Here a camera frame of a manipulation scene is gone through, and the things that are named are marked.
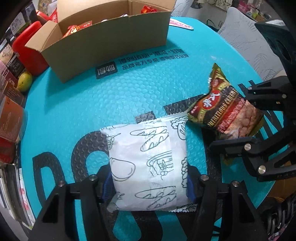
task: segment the red container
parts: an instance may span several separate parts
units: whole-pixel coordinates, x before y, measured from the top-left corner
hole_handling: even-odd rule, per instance
[[[33,76],[40,75],[44,70],[48,68],[48,63],[45,61],[41,53],[25,47],[29,39],[41,27],[42,25],[39,21],[32,23],[17,37],[17,39],[12,44],[12,50]]]
[[[36,10],[36,14],[37,14],[38,20],[41,22],[42,25],[44,25],[48,20],[50,20],[49,16],[47,16],[45,13],[41,11]]]

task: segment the table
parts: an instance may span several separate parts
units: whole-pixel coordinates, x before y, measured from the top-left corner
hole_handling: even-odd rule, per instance
[[[244,14],[245,16],[247,16],[249,19],[251,19],[251,20],[253,20],[253,21],[255,21],[255,22],[258,22],[256,19],[252,18],[251,16],[249,16],[249,15],[246,14],[245,12],[241,11],[240,9],[239,9],[239,11],[240,11],[242,14]]]
[[[166,46],[122,56],[66,84],[51,69],[35,80],[28,95],[28,125],[21,144],[23,177],[35,216],[59,180],[80,181],[108,163],[103,151],[95,151],[104,148],[100,128],[184,111],[195,96],[208,92],[214,62],[241,94],[244,86],[261,81],[248,62],[209,27],[196,19],[176,19],[194,30],[170,26]],[[116,66],[115,73],[100,78],[110,65]],[[282,114],[276,116],[282,124]],[[275,133],[276,128],[267,123]],[[261,134],[267,137],[263,129]],[[257,182],[241,158],[231,166],[220,165],[219,158],[207,149],[212,140],[211,133],[186,126],[189,164],[227,183],[244,180],[258,206],[273,182]],[[75,206],[79,237],[85,240],[79,201]],[[146,236],[141,240],[186,241],[194,213],[119,211],[105,212],[104,218],[111,240],[136,241],[142,233]]]

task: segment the package label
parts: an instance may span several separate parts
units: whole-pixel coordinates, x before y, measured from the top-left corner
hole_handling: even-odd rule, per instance
[[[20,12],[10,25],[10,29],[13,35],[15,35],[23,26],[25,26],[25,24],[26,22],[25,22],[24,16]]]
[[[111,74],[115,74],[117,73],[117,67],[114,61],[106,63],[106,64],[102,64],[98,67],[96,67],[96,78],[101,79],[105,76],[111,75]]]

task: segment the open cardboard box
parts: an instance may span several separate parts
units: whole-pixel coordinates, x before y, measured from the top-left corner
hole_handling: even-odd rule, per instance
[[[144,5],[157,12],[141,14]],[[174,5],[175,0],[58,0],[58,23],[48,21],[26,47],[41,52],[66,82],[108,60],[165,45]],[[90,20],[92,26],[63,38],[70,25]]]

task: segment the brown snack bag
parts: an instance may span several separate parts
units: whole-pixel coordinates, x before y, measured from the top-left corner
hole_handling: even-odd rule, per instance
[[[210,92],[188,109],[189,120],[214,129],[219,139],[254,135],[263,113],[242,97],[215,63],[210,74]]]
[[[18,143],[24,134],[26,124],[25,110],[0,93],[0,137]]]

